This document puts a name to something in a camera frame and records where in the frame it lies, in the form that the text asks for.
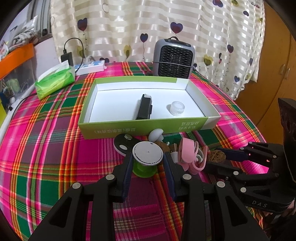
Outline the pink cable clip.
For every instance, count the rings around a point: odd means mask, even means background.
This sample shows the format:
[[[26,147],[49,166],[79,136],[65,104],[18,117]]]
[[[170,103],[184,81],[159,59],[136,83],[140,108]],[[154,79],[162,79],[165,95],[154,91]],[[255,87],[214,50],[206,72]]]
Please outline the pink cable clip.
[[[197,175],[203,171],[207,161],[208,147],[199,147],[197,141],[182,138],[178,148],[178,164],[184,171]]]

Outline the clear round plastic jar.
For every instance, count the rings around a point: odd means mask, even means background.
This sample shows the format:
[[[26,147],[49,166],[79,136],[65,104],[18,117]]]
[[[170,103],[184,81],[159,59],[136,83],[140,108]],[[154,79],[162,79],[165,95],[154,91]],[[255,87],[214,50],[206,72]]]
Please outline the clear round plastic jar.
[[[180,116],[184,110],[185,105],[179,101],[173,101],[171,104],[167,105],[169,113],[173,116]]]

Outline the white green round stand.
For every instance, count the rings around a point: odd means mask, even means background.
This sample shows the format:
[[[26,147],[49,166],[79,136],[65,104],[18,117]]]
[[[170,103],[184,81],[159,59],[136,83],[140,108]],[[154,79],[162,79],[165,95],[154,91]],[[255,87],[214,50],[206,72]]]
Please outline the white green round stand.
[[[158,170],[157,165],[162,161],[163,154],[163,150],[155,143],[137,143],[132,149],[133,173],[140,178],[152,177]]]

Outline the black rectangular device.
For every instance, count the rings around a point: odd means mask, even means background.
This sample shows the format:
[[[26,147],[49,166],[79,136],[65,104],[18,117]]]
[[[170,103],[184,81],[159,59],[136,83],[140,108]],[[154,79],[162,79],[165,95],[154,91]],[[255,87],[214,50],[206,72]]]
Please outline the black rectangular device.
[[[152,114],[152,97],[148,94],[143,94],[137,112],[137,120],[148,120]]]

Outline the plaid tablecloth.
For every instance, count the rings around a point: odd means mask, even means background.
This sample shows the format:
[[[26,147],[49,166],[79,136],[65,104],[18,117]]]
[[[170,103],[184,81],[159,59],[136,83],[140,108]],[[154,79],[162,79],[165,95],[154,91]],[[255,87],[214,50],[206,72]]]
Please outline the plaid tablecloth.
[[[151,63],[110,63],[44,100],[32,96],[22,103],[1,144],[1,210],[21,240],[73,183],[96,182],[123,161],[112,139],[86,140],[80,132],[93,81],[151,72]],[[152,178],[133,176],[126,201],[114,205],[116,239],[179,240],[183,211],[169,195],[162,166]]]

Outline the wooden cabinet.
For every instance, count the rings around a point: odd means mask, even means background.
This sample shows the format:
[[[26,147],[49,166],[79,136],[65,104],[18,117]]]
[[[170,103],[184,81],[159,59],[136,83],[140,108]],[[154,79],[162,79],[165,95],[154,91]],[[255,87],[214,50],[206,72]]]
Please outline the wooden cabinet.
[[[250,81],[236,104],[269,143],[283,142],[278,99],[295,98],[295,38],[280,16],[282,1],[265,1],[265,37],[256,82]]]

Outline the white mushroom shaped hook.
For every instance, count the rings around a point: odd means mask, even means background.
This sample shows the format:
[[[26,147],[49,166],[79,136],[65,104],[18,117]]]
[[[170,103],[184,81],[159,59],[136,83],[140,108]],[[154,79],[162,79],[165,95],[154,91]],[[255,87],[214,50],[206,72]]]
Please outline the white mushroom shaped hook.
[[[153,131],[150,132],[148,136],[148,140],[150,142],[162,142],[164,137],[163,137],[163,130],[161,128],[156,128]]]

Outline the black paw shaped holder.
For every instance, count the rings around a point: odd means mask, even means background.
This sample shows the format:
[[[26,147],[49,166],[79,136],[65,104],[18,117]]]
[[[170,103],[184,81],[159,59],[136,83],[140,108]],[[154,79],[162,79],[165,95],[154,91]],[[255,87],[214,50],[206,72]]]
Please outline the black paw shaped holder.
[[[121,133],[117,135],[113,140],[113,146],[115,150],[125,156],[127,153],[131,152],[133,147],[139,143],[140,140],[127,133]]]

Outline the green white cardboard box tray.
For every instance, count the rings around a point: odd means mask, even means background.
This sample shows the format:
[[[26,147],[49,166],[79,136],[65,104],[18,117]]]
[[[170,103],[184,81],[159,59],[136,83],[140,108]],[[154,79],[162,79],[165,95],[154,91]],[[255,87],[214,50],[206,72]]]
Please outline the green white cardboard box tray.
[[[157,76],[94,80],[78,121],[85,139],[207,130],[221,115],[191,80]]]

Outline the heart pattern curtain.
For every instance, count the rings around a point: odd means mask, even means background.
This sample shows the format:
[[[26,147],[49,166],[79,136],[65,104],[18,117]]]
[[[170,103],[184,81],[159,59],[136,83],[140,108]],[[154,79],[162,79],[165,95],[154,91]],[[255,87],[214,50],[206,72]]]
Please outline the heart pattern curtain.
[[[195,48],[195,69],[237,99],[257,81],[265,32],[263,1],[51,1],[58,55],[152,62],[158,40]]]

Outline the grey mini fan heater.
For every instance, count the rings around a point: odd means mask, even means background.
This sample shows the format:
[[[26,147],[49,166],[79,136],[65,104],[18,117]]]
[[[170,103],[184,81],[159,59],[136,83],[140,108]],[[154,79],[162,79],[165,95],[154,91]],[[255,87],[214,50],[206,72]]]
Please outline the grey mini fan heater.
[[[154,76],[188,79],[194,67],[195,48],[177,37],[160,39],[154,46]]]

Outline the green tissue pack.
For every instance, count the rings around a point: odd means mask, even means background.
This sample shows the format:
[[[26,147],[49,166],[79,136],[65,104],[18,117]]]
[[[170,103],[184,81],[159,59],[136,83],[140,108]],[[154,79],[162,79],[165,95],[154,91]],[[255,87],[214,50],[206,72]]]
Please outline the green tissue pack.
[[[35,82],[39,100],[44,99],[55,91],[62,89],[75,81],[75,69],[68,60],[59,63],[44,72]]]

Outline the white power strip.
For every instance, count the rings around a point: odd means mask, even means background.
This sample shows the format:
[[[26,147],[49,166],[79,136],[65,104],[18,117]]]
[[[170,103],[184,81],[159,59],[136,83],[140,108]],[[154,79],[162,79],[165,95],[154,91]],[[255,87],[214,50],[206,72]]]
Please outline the white power strip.
[[[107,69],[104,60],[94,61],[90,64],[83,64],[81,67],[79,67],[79,65],[75,65],[74,68],[75,68],[76,75],[97,73],[97,72],[102,72]]]

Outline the orange lid storage bin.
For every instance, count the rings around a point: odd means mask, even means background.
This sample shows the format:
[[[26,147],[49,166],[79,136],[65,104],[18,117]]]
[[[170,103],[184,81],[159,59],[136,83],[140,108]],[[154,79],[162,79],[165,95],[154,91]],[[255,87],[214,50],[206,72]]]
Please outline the orange lid storage bin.
[[[1,61],[1,91],[7,96],[19,96],[35,83],[32,43],[10,52]]]

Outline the black power adapter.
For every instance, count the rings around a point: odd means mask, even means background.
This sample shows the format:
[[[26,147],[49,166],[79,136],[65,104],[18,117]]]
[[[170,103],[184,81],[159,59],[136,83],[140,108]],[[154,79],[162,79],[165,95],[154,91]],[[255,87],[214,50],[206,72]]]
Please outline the black power adapter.
[[[64,52],[64,54],[61,55],[61,62],[65,62],[65,61],[67,61],[70,66],[74,66],[71,52]]]

